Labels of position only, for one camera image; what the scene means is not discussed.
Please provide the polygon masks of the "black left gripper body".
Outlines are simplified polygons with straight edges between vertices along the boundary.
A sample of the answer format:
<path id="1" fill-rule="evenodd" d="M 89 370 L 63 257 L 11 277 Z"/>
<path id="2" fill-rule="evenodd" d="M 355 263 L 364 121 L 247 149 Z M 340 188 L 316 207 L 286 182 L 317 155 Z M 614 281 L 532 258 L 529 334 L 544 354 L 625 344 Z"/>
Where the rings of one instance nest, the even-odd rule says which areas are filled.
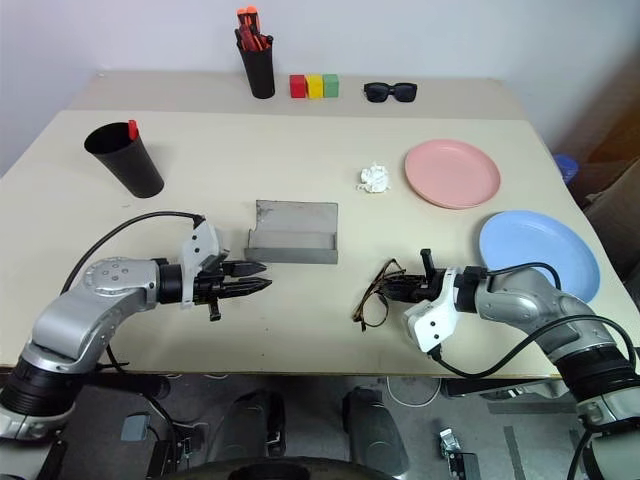
<path id="1" fill-rule="evenodd" d="M 227 256 L 227 253 L 222 253 L 207 260 L 194 279 L 193 303 L 208 306 L 210 321 L 222 318 L 219 300 L 233 298 L 235 294 L 234 283 L 225 282 Z"/>

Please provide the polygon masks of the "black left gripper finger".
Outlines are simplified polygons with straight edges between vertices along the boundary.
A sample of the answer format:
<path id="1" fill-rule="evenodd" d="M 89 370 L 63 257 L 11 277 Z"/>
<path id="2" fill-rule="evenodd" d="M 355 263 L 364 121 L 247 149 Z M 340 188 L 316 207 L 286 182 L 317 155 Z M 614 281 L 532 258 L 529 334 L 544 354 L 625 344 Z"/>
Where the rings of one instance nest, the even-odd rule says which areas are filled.
<path id="1" fill-rule="evenodd" d="M 239 279 L 224 283 L 224 298 L 248 296 L 266 289 L 272 284 L 269 279 Z"/>
<path id="2" fill-rule="evenodd" d="M 249 277 L 264 272 L 267 267 L 259 262 L 231 260 L 227 262 L 227 275 L 232 278 Z"/>

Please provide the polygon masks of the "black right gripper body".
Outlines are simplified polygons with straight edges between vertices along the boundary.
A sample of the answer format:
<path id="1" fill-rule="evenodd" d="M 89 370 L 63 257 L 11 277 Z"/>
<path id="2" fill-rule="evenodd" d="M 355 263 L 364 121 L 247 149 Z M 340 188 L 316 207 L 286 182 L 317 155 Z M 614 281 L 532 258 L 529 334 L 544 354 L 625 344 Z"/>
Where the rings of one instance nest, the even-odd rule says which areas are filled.
<path id="1" fill-rule="evenodd" d="M 442 291 L 446 270 L 436 268 L 429 248 L 420 251 L 424 274 L 403 274 L 395 282 L 394 299 L 406 303 L 434 301 Z"/>

